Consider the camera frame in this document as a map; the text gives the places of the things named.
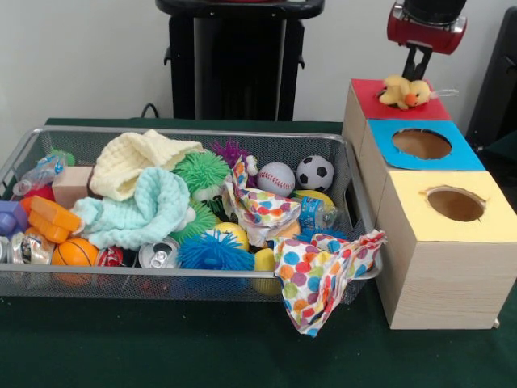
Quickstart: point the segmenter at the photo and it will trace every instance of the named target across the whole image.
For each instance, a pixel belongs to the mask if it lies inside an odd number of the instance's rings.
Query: circular hole
[[[400,151],[420,159],[441,159],[452,150],[445,137],[429,129],[403,129],[393,135],[392,141]]]
[[[460,188],[433,189],[427,200],[434,210],[454,221],[475,221],[485,212],[481,199]]]

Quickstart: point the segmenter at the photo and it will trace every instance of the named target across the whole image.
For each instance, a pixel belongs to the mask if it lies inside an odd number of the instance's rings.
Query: polka dot cloth
[[[248,173],[239,158],[226,178],[222,194],[227,215],[234,213],[248,232],[250,244],[262,247],[300,216],[300,204],[271,192],[246,188]]]
[[[302,334],[315,337],[340,303],[348,283],[374,262],[384,232],[374,230],[348,242],[315,234],[310,244],[274,238],[275,275],[281,279],[289,318]]]

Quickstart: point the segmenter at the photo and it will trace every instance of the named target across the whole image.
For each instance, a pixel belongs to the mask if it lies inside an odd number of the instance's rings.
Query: plastic water bottle
[[[340,223],[348,219],[347,213],[322,200],[305,196],[301,201],[298,221],[302,229],[340,229]]]
[[[13,194],[24,196],[31,190],[38,190],[53,182],[57,174],[65,168],[66,159],[61,155],[49,155],[42,158],[22,179],[14,185]]]

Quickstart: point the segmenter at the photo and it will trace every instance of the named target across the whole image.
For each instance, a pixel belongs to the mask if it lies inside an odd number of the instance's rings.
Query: black and white soccer ball
[[[319,155],[311,155],[300,162],[296,170],[296,180],[306,190],[328,190],[334,179],[332,163]]]

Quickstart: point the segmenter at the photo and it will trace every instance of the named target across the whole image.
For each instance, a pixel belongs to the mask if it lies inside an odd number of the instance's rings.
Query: stuffed duck
[[[400,75],[390,75],[384,80],[386,90],[379,97],[384,105],[397,105],[400,109],[414,108],[435,98],[425,81],[409,81]]]

